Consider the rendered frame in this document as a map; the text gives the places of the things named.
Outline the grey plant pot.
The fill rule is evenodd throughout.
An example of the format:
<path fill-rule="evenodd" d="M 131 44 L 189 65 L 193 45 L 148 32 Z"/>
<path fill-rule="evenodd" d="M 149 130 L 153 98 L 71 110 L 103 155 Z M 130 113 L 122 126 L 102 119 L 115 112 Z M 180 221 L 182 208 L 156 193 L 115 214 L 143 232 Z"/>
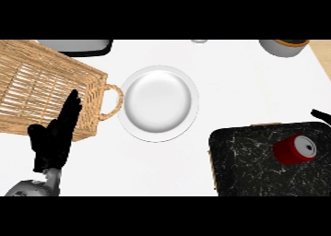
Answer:
<path fill-rule="evenodd" d="M 309 44 L 309 40 L 260 40 L 266 52 L 278 57 L 295 56 Z"/>

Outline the red can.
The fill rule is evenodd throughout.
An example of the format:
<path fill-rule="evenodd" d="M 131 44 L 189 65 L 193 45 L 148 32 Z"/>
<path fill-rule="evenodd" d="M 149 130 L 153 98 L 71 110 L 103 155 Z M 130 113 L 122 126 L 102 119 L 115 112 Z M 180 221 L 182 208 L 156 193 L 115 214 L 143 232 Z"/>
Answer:
<path fill-rule="evenodd" d="M 272 153 L 285 165 L 309 162 L 317 154 L 316 144 L 309 137 L 294 135 L 273 144 Z"/>

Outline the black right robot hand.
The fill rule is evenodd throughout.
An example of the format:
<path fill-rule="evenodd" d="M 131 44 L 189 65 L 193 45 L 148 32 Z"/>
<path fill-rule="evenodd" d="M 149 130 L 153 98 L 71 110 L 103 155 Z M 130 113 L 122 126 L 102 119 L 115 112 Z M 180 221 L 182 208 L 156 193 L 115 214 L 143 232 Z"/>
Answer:
<path fill-rule="evenodd" d="M 310 115 L 317 119 L 320 119 L 331 126 L 331 114 L 320 112 L 317 110 L 311 110 Z"/>

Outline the grey and black appliance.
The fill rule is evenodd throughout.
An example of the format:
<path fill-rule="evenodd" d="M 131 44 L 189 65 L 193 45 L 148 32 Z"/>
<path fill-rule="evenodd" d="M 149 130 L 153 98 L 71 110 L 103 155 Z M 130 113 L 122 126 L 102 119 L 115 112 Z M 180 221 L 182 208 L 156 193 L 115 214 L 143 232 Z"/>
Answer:
<path fill-rule="evenodd" d="M 112 42 L 112 40 L 38 40 L 38 44 L 69 57 L 105 55 L 111 51 Z"/>

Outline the black marble tray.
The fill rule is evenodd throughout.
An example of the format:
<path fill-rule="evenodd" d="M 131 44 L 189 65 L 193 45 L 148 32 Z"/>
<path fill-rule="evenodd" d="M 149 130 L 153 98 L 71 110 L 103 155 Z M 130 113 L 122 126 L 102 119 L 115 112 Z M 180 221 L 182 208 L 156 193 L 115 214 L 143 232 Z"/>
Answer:
<path fill-rule="evenodd" d="M 294 135 L 314 142 L 316 156 L 285 165 L 273 144 Z M 328 196 L 331 192 L 331 127 L 320 122 L 221 128 L 208 137 L 220 196 Z"/>

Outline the white oval plate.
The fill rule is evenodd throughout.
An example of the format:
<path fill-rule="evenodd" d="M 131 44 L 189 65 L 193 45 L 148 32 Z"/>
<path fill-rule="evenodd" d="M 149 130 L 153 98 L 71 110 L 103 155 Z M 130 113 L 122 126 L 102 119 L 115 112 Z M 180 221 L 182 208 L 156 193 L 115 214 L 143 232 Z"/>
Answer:
<path fill-rule="evenodd" d="M 199 93 L 190 77 L 177 68 L 152 65 L 127 78 L 118 121 L 137 139 L 165 142 L 180 136 L 195 122 Z"/>

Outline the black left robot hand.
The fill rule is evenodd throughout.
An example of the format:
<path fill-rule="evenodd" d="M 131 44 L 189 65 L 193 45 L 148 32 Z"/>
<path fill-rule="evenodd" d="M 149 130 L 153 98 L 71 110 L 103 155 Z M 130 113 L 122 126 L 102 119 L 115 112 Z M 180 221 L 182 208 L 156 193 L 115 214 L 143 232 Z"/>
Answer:
<path fill-rule="evenodd" d="M 59 116 L 50 121 L 47 127 L 40 124 L 28 126 L 29 145 L 35 152 L 34 172 L 62 168 L 68 158 L 80 110 L 78 92 L 72 90 L 60 107 Z"/>

